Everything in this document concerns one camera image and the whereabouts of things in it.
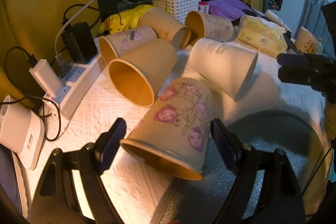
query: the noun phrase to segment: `red and white box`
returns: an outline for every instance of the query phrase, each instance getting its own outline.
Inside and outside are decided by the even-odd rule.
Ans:
[[[210,8],[209,3],[205,2],[205,1],[198,2],[198,11],[200,13],[209,14],[209,8]]]

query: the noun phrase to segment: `yellow tissue package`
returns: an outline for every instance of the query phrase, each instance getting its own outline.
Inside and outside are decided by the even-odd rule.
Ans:
[[[126,10],[108,17],[100,26],[99,33],[108,31],[110,34],[132,29],[139,26],[145,12],[154,6],[141,4],[134,9]]]
[[[277,58],[288,47],[283,36],[285,29],[273,22],[267,24],[273,26],[273,28],[264,24],[261,18],[243,16],[238,39]]]

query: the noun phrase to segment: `power strip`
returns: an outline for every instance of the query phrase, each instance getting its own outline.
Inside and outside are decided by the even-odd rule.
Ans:
[[[85,94],[106,67],[100,53],[86,65],[73,63],[72,66],[71,71],[61,80],[65,86],[58,97],[53,98],[48,93],[44,95],[44,98],[56,103],[61,114],[67,119],[70,119]],[[47,105],[53,112],[57,111],[50,102]]]

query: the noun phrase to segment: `white tablecloth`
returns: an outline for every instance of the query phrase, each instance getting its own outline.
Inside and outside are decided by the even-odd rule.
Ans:
[[[187,47],[178,53],[177,64],[162,90],[173,79],[181,76],[201,79],[201,76],[188,66],[190,50],[191,47]],[[259,52],[253,77],[245,94],[236,103],[208,83],[214,95],[214,115],[228,125],[258,111],[286,110],[299,115],[311,124],[326,151],[329,143],[321,122],[324,98],[310,87],[281,83],[278,79],[278,68],[279,65],[274,58]],[[146,108],[134,106],[125,100],[115,90],[105,69],[85,95],[70,121],[63,120],[61,137],[53,143],[44,142],[36,169],[26,171],[28,199],[33,199],[41,172],[54,148],[60,147],[64,152],[80,149],[87,142],[94,142],[118,117],[127,121],[127,134],[129,134],[146,111]],[[49,117],[48,136],[55,136],[57,130],[58,119]],[[330,161],[331,155],[326,160],[327,166]],[[93,218],[82,189],[79,172],[73,171],[73,176],[82,211],[85,216]],[[172,177],[137,161],[120,148],[112,167],[102,175],[102,180],[111,201],[126,224],[148,224]]]

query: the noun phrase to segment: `white charger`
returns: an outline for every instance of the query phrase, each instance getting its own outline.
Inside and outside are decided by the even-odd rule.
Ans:
[[[40,59],[34,68],[29,69],[30,74],[46,93],[56,98],[64,85],[50,67],[46,59]]]

